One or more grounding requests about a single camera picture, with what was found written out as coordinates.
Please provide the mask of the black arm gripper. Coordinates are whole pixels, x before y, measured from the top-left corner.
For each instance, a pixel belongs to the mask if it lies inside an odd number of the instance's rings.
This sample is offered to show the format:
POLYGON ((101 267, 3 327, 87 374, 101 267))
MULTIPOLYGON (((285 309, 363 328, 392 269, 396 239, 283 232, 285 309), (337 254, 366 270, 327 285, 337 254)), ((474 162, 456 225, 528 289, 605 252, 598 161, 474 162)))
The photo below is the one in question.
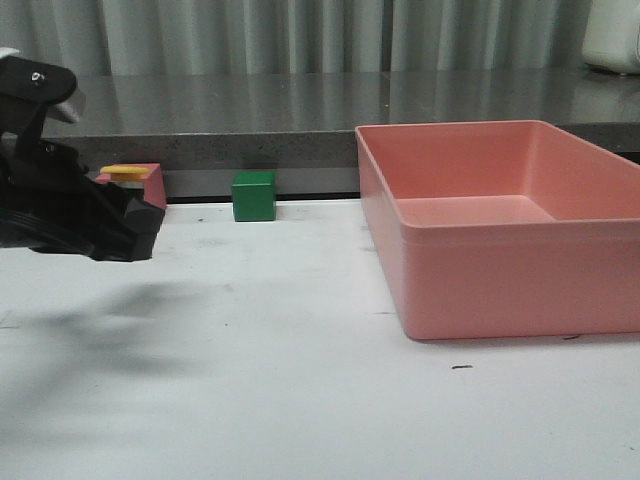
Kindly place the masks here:
POLYGON ((85 105, 69 69, 1 58, 1 245, 95 261, 148 260, 165 210, 100 184, 71 146, 45 140, 46 119, 80 120, 85 105))

